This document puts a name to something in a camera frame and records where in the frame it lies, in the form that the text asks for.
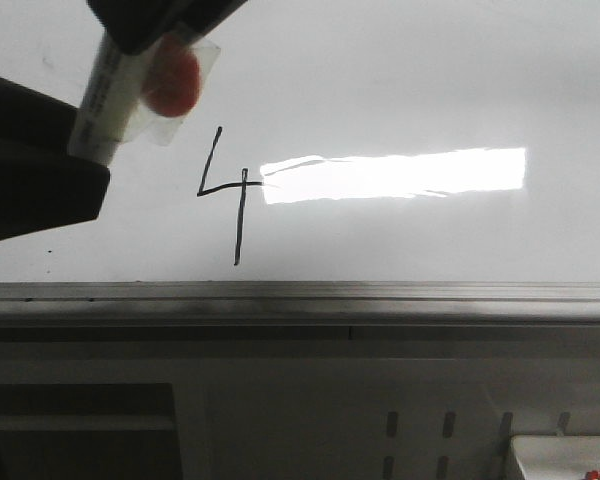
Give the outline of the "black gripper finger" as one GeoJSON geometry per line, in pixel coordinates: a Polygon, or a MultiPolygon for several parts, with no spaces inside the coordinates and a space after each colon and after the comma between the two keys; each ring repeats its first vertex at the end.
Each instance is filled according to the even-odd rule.
{"type": "Polygon", "coordinates": [[[246,0],[87,0],[105,32],[124,54],[140,54],[183,26],[197,39],[209,34],[246,0]]]}

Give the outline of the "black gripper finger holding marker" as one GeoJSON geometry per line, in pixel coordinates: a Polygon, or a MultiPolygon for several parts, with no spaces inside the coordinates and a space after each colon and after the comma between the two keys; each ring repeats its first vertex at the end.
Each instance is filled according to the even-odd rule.
{"type": "Polygon", "coordinates": [[[67,153],[76,115],[0,77],[0,241],[98,217],[110,172],[67,153]]]}

